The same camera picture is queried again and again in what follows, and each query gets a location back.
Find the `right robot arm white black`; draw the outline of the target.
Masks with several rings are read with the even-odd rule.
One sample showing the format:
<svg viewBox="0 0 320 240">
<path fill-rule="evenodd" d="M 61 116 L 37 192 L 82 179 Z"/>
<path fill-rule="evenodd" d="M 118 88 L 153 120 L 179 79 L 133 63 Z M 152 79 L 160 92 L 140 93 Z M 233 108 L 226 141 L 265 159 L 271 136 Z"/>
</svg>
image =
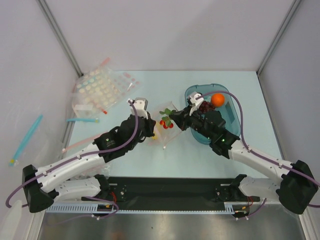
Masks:
<svg viewBox="0 0 320 240">
<path fill-rule="evenodd" d="M 209 139 L 209 146 L 217 155 L 245 164 L 264 175 L 264 178 L 238 177 L 236 185 L 230 188 L 235 200 L 242 201 L 247 196 L 275 200 L 292 213 L 301 215 L 316 195 L 319 185 L 307 163 L 301 160 L 292 163 L 255 151 L 226 129 L 220 112 L 190 114 L 186 107 L 169 117 L 182 131 L 191 128 Z"/>
</svg>

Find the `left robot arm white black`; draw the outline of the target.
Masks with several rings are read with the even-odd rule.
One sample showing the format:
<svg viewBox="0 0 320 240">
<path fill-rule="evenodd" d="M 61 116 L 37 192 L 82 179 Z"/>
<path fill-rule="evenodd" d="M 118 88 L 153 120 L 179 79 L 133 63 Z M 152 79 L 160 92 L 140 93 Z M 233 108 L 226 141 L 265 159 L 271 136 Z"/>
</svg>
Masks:
<svg viewBox="0 0 320 240">
<path fill-rule="evenodd" d="M 69 159 L 39 168 L 32 164 L 24 167 L 22 185 L 29 212 L 46 210 L 58 200 L 107 199 L 110 187 L 101 174 L 87 180 L 74 180 L 73 177 L 124 156 L 145 138 L 153 137 L 155 126 L 156 121 L 148 112 L 143 116 L 131 114 L 119 126 L 101 134 Z"/>
</svg>

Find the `purple grape bunch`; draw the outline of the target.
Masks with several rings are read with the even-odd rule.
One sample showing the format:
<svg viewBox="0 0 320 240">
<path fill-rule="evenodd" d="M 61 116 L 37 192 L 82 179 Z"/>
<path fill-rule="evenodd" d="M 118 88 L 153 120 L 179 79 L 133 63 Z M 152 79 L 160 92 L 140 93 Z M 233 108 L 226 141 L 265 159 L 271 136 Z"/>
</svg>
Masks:
<svg viewBox="0 0 320 240">
<path fill-rule="evenodd" d="M 209 101 L 203 101 L 198 109 L 202 114 L 215 110 L 215 106 Z"/>
</svg>

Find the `yellow mango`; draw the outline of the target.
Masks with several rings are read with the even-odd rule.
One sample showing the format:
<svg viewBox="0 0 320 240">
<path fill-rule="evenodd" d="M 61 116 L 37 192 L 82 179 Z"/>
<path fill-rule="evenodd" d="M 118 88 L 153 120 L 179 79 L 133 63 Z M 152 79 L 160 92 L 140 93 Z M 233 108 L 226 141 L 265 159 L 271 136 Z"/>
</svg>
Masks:
<svg viewBox="0 0 320 240">
<path fill-rule="evenodd" d="M 160 143 L 160 137 L 159 137 L 159 131 L 156 125 L 153 129 L 153 136 L 149 138 L 148 145 L 152 146 L 152 145 L 157 145 L 159 143 Z"/>
</svg>

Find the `clear zip bag red dots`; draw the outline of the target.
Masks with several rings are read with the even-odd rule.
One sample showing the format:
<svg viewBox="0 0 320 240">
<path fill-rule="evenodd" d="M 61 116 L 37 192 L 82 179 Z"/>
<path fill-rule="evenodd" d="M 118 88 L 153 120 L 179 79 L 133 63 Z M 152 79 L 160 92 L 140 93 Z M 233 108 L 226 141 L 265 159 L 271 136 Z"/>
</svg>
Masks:
<svg viewBox="0 0 320 240">
<path fill-rule="evenodd" d="M 165 149 L 182 132 L 169 116 L 177 111 L 173 102 L 167 101 L 158 105 L 151 112 L 150 116 L 156 121 L 156 124 L 153 130 L 154 136 L 148 140 L 149 146 L 161 145 Z"/>
</svg>

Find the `red cherries with green leaves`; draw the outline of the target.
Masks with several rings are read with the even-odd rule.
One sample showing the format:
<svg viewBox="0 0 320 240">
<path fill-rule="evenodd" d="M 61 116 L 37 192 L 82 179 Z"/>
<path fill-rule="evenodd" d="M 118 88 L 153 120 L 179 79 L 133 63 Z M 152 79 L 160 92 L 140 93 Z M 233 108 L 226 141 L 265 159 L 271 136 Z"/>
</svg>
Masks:
<svg viewBox="0 0 320 240">
<path fill-rule="evenodd" d="M 159 124 L 164 128 L 164 129 L 172 129 L 174 127 L 173 121 L 170 118 L 170 115 L 175 113 L 175 109 L 168 109 L 165 108 L 164 110 L 159 111 L 161 115 L 161 120 L 159 121 Z"/>
</svg>

